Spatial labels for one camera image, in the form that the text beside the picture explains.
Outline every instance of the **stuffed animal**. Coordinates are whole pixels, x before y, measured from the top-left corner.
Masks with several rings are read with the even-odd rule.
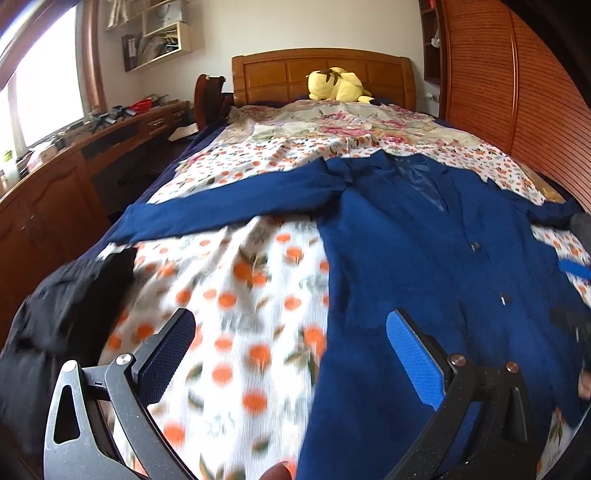
[[[310,73],[308,75],[308,90],[312,100],[365,103],[373,100],[371,93],[363,89],[357,75],[338,67]]]

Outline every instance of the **floral blanket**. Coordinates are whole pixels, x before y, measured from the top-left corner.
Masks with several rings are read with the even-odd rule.
[[[397,106],[301,100],[281,109],[234,109],[224,132],[182,163],[150,202],[318,157],[367,157],[380,148],[423,153],[536,204],[544,201],[510,157],[427,115]],[[589,261],[568,232],[532,231],[559,255]],[[255,217],[246,225],[136,246],[135,286],[100,363],[135,352],[177,308],[190,309],[197,333],[162,400],[148,408],[156,424],[202,480],[258,480],[282,461],[294,473],[326,349],[330,266],[316,224],[301,216]],[[589,285],[570,278],[591,304]],[[566,420],[559,412],[553,416],[540,476],[572,437]],[[142,472],[118,424],[114,436],[127,463]]]

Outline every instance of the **wooden headboard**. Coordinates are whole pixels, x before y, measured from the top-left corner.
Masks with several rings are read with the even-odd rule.
[[[591,212],[591,110],[542,40],[499,0],[437,0],[441,116],[556,180]]]
[[[234,104],[296,100],[308,94],[306,75],[330,67],[355,72],[375,98],[388,98],[408,110],[416,108],[413,67],[408,58],[346,48],[295,48],[234,57]]]

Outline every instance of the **bed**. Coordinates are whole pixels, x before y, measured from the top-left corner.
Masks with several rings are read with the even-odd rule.
[[[297,100],[306,92],[306,74],[334,64],[355,71],[374,96],[393,103]],[[319,157],[365,158],[378,150],[400,157],[421,153],[472,170],[536,205],[548,197],[563,201],[493,145],[413,112],[409,59],[311,48],[235,57],[232,67],[234,103],[241,108],[228,120],[210,122],[139,203],[159,204],[261,173],[288,172]],[[223,81],[211,82],[221,89]],[[262,100],[275,107],[251,105]],[[569,232],[532,232],[559,257],[589,262]],[[103,258],[123,248],[109,244],[111,233],[86,256]],[[177,308],[188,308],[197,332],[164,397],[148,408],[154,421],[201,479],[256,480],[277,462],[294,474],[327,348],[330,265],[316,223],[306,215],[258,216],[135,246],[136,281],[100,364],[136,351]],[[591,305],[587,283],[572,275],[569,280]],[[125,462],[145,473],[108,409],[105,416]],[[554,411],[540,475],[575,429]]]

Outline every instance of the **white wall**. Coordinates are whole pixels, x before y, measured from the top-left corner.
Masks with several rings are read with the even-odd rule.
[[[102,3],[103,8],[108,5],[106,0]],[[231,92],[234,56],[337,47],[410,58],[417,109],[437,114],[439,104],[424,98],[425,92],[438,96],[439,88],[423,81],[417,0],[192,0],[188,13],[193,52],[139,72],[124,72],[121,36],[125,32],[120,28],[102,32],[101,68],[110,105],[131,103],[138,93],[168,93],[171,99],[192,100],[195,81],[202,73],[223,75],[224,90]]]
[[[128,32],[127,26],[106,31],[110,3],[100,0],[98,45],[100,72],[107,108],[115,105],[130,105],[144,97],[141,72],[126,72],[123,64],[121,37]]]

